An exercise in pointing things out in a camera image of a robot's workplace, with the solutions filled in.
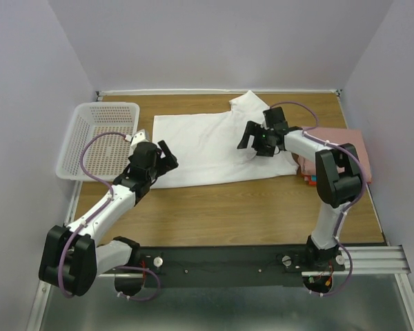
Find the white t shirt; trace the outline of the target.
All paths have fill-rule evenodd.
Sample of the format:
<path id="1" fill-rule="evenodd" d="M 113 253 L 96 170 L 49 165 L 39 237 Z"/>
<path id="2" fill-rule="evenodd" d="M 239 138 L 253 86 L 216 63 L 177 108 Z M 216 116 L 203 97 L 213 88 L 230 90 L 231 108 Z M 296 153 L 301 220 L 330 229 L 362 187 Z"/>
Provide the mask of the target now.
<path id="1" fill-rule="evenodd" d="M 262 123 L 268 105 L 251 91 L 230 100 L 230 110 L 215 114 L 156 116 L 152 140 L 165 141 L 178 168 L 158 178 L 155 188 L 182 188 L 294 175 L 289 152 L 258 157 L 237 149 L 248 121 Z"/>

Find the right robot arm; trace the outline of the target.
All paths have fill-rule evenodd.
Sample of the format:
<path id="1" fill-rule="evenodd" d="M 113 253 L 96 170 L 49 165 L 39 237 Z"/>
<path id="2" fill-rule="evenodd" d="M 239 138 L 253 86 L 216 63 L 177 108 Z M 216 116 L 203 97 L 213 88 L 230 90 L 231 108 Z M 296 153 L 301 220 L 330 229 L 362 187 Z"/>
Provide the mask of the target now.
<path id="1" fill-rule="evenodd" d="M 258 157 L 290 152 L 315 165 L 316 189 L 322 201 L 315 229 L 299 261 L 315 270 L 336 259 L 339 234 L 351 207 L 366 190 L 366 175 L 351 143 L 337 145 L 310 134 L 313 127 L 290 126 L 281 107 L 263 111 L 264 123 L 248 121 L 237 148 L 251 147 Z"/>

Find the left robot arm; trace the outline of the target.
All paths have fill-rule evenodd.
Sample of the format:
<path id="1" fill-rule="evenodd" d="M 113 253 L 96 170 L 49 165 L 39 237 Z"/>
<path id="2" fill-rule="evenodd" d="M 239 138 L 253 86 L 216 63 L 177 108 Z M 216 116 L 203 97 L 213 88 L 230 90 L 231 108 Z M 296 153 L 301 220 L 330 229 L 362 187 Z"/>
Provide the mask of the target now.
<path id="1" fill-rule="evenodd" d="M 65 297 L 82 296 L 100 274 L 129 263 L 137 265 L 139 244 L 116 237 L 101 245 L 105 233 L 149 192 L 156 180 L 178 166 L 165 141 L 136 143 L 124 171 L 108 192 L 81 218 L 56 225 L 47 235 L 39 280 L 57 286 Z"/>

